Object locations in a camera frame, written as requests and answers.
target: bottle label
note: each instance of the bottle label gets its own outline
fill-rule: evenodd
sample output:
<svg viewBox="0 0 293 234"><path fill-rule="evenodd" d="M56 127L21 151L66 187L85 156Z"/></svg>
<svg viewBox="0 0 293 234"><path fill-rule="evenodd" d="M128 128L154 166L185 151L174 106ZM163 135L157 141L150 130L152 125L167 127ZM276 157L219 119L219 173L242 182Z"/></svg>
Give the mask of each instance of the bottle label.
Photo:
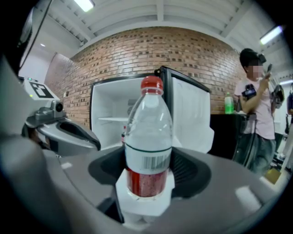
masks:
<svg viewBox="0 0 293 234"><path fill-rule="evenodd" d="M127 166L134 172L154 175L168 169L172 147L160 151L145 151L135 149L125 144Z"/></svg>

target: fluorescent light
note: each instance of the fluorescent light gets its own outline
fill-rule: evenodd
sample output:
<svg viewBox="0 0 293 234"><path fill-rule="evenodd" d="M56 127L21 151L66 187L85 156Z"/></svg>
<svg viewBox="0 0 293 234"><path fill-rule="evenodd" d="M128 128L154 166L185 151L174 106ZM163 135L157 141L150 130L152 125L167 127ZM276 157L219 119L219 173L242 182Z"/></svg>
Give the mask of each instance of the fluorescent light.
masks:
<svg viewBox="0 0 293 234"><path fill-rule="evenodd" d="M280 82L280 85L287 85L287 84L291 84L291 83L293 83L293 80L286 80L286 81Z"/></svg>
<svg viewBox="0 0 293 234"><path fill-rule="evenodd" d="M85 12L94 7L94 3L90 0L74 0Z"/></svg>
<svg viewBox="0 0 293 234"><path fill-rule="evenodd" d="M282 27L278 26L275 27L273 30L269 31L266 35L264 35L261 39L260 42L261 44L267 44L270 40L278 36L282 32Z"/></svg>

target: jeans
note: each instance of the jeans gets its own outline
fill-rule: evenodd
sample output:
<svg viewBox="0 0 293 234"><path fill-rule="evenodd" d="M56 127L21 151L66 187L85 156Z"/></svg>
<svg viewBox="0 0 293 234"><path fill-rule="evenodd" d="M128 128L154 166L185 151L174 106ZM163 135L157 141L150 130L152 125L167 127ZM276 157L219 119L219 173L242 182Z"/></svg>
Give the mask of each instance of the jeans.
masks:
<svg viewBox="0 0 293 234"><path fill-rule="evenodd" d="M252 138L252 134L242 135L234 161L242 165L247 161L247 168L262 176L270 169L270 164L273 161L276 150L276 141L264 139L256 134L249 153L250 147L248 146L250 146Z"/></svg>

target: mini fridge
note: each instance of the mini fridge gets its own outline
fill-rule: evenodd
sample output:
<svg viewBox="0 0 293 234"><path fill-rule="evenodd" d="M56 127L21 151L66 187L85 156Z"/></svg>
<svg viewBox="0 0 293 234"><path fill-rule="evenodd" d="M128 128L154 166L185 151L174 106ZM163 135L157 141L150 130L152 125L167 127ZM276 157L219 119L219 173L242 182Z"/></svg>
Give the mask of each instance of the mini fridge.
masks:
<svg viewBox="0 0 293 234"><path fill-rule="evenodd" d="M210 128L210 90L164 66L152 74L116 77L92 84L90 128L98 137L101 150L122 145L123 126L141 96L141 81L148 75L156 75L163 81L163 99L173 120L173 146L207 153L214 137Z"/></svg>

